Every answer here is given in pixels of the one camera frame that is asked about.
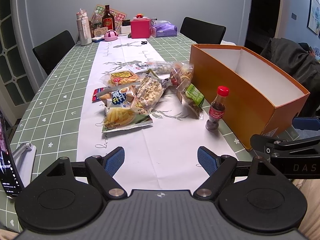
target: red box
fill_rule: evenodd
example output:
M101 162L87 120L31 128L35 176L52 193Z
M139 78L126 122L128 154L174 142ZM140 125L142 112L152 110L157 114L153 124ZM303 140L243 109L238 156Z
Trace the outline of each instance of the red box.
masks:
M131 38L141 39L150 38L151 36L151 19L143 21L131 21Z

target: green checkered tablecloth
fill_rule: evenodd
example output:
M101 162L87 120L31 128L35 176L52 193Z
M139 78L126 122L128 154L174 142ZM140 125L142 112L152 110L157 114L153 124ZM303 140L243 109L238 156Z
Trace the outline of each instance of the green checkered tablecloth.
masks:
M194 42L182 34L177 37L150 38L148 42L166 61L189 60ZM99 43L87 46L76 44L55 70L48 76L31 101L12 139L11 150L31 142L37 147L32 179L61 156L76 161L77 140L85 89ZM204 110L209 111L208 102ZM255 153L248 153L230 128L220 122L219 130L236 153L239 160L250 161ZM292 140L298 137L289 129L280 138ZM0 191L0 222L20 232L14 203Z

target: dining table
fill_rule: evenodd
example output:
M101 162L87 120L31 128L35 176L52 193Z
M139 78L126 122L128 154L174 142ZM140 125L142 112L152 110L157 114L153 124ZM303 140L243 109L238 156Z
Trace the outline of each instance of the dining table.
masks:
M128 195L134 188L193 192L208 178L197 160L200 146L217 155L251 161L257 153L248 152L223 120L217 132L206 130L209 102L205 100L202 106L204 119L197 120L172 89L166 90L153 109L152 125L101 133L104 106L101 102L93 103L92 95L95 89L104 87L102 76L136 62L186 62L194 43L181 33L176 37L148 39L119 36L115 41L86 46L77 43L35 94L10 144L12 152L22 143L36 146L31 181L62 156L71 162L84 161L92 155L104 156L118 146L124 148L125 160L114 178ZM277 137L295 140L299 135L290 127ZM77 179L86 182L85 178ZM0 222L15 232L22 231L14 200L7 198L3 190Z

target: white plate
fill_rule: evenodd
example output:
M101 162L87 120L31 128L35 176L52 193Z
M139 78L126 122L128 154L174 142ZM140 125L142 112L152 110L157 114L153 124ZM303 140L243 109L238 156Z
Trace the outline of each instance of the white plate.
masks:
M134 17L133 19L134 19L135 21L143 21L143 20L148 19L148 17L146 17L146 16L144 16L144 17L142 17L142 18Z

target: dark doorway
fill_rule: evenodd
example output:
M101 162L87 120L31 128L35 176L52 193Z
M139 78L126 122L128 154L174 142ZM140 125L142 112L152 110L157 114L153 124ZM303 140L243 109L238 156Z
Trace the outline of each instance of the dark doorway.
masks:
M275 37L279 8L280 0L251 0L246 48L260 54L269 39Z

